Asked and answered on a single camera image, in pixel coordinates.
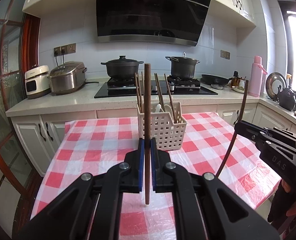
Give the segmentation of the person right hand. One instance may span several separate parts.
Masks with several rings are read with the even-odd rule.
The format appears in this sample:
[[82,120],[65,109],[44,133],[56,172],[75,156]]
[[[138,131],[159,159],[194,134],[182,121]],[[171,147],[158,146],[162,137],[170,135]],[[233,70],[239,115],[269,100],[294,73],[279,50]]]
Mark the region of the person right hand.
[[284,180],[274,193],[267,221],[283,239],[296,239],[296,192]]

